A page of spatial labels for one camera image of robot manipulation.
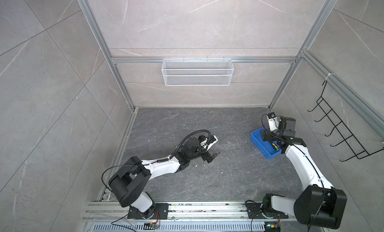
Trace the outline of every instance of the white wire basket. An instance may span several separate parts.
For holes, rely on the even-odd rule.
[[[230,59],[164,59],[161,67],[166,86],[229,85]]]

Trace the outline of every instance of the black wire hook rack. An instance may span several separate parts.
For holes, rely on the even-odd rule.
[[[316,106],[312,109],[312,110],[307,110],[308,112],[312,112],[314,109],[316,109],[317,107],[319,107],[323,112],[324,112],[324,116],[320,119],[320,120],[318,120],[318,121],[316,121],[315,120],[315,122],[317,123],[317,122],[320,122],[321,120],[323,120],[325,117],[327,117],[328,119],[329,119],[329,121],[333,124],[333,129],[331,130],[331,132],[328,134],[328,135],[326,135],[326,134],[324,134],[326,137],[329,137],[329,136],[331,136],[331,134],[333,133],[333,131],[336,129],[338,132],[339,132],[339,134],[341,135],[341,137],[343,138],[343,140],[342,141],[340,141],[338,144],[336,144],[336,145],[331,145],[330,144],[330,146],[331,147],[335,147],[335,146],[338,146],[339,144],[341,144],[341,143],[343,143],[343,142],[345,142],[345,143],[347,143],[347,145],[348,145],[348,147],[352,150],[352,152],[353,152],[353,156],[352,157],[350,157],[350,158],[348,158],[348,159],[345,159],[345,160],[341,160],[341,159],[339,159],[341,162],[345,162],[345,161],[347,161],[347,160],[350,160],[351,158],[354,158],[354,157],[356,157],[356,158],[358,158],[358,159],[363,159],[363,158],[365,158],[365,157],[367,157],[367,156],[371,156],[372,154],[375,154],[375,153],[377,153],[377,152],[380,152],[380,151],[382,151],[382,150],[384,150],[384,147],[382,148],[382,149],[380,149],[380,150],[377,150],[377,151],[375,151],[375,152],[373,152],[373,153],[369,153],[365,148],[364,148],[364,146],[360,143],[360,141],[356,138],[356,136],[352,133],[352,131],[348,128],[348,126],[346,125],[346,124],[344,124],[344,121],[339,117],[339,115],[333,110],[333,108],[328,104],[328,102],[323,98],[323,93],[324,93],[324,90],[325,90],[325,86],[327,85],[327,81],[325,80],[324,82],[323,82],[323,84],[322,85],[324,85],[324,87],[323,87],[323,91],[321,92],[321,95],[320,95],[320,97],[318,98],[318,100],[316,100]],[[328,111],[328,112],[325,112],[325,110],[324,110],[324,108],[320,105],[320,103],[321,102],[325,102],[327,105],[328,105],[328,107],[330,108],[330,110]],[[340,122],[339,123],[337,123],[337,124],[335,124],[333,121],[332,121],[332,119],[328,116],[331,112],[333,112],[333,114],[335,114],[336,115],[336,117],[340,120]],[[340,130],[338,129],[338,125],[340,125],[340,124],[343,124],[344,126],[345,126],[345,128],[347,128],[348,129],[348,131],[350,132],[350,136],[348,136],[348,137],[344,137],[343,136],[343,134],[340,132]],[[361,151],[361,152],[359,152],[359,153],[356,153],[353,149],[352,149],[352,147],[351,147],[351,145],[348,143],[348,141],[347,141],[347,139],[349,139],[349,138],[354,138],[354,139],[356,139],[356,141],[360,144],[360,146],[362,147],[362,149],[363,149],[363,151]]]

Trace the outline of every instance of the robotic arm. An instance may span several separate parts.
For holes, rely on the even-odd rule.
[[[122,207],[133,206],[141,212],[143,218],[150,218],[156,203],[143,192],[147,182],[163,174],[177,173],[188,167],[192,159],[201,157],[208,163],[218,155],[209,154],[208,150],[217,142],[215,135],[210,139],[204,135],[189,138],[181,149],[165,158],[140,160],[131,157],[108,181],[108,184]]]
[[[267,194],[263,201],[265,210],[281,211],[295,216],[302,224],[337,229],[340,226],[347,196],[335,189],[312,160],[306,144],[295,137],[295,119],[276,118],[268,114],[270,129],[261,130],[263,141],[286,154],[292,162],[303,185],[303,192],[295,199]]]

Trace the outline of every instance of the black mounting plate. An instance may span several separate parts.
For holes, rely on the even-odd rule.
[[[156,204],[155,211],[157,210],[159,212],[160,219],[167,219],[168,207],[169,207],[169,204],[167,203]],[[143,219],[143,217],[141,217],[141,212],[137,208],[131,207],[129,209],[129,214],[127,216],[127,219]],[[148,219],[156,219],[156,212],[154,212],[153,215]]]
[[[268,212],[262,212],[262,203],[253,203],[253,202],[247,202],[245,203],[245,206],[248,209],[248,218],[249,219],[266,219],[266,217],[263,216],[266,215],[269,218],[273,217],[273,219],[278,219],[280,214],[280,219],[288,219],[288,215],[285,215],[283,212],[279,211],[268,211]]]

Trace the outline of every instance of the blue plastic bin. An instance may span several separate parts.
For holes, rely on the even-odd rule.
[[[279,147],[278,151],[276,151],[276,149],[268,141],[263,141],[262,134],[260,133],[260,130],[262,129],[264,129],[264,127],[256,129],[251,133],[252,142],[257,146],[257,148],[260,149],[260,151],[266,156],[267,159],[281,154],[281,149],[277,144],[277,147]]]

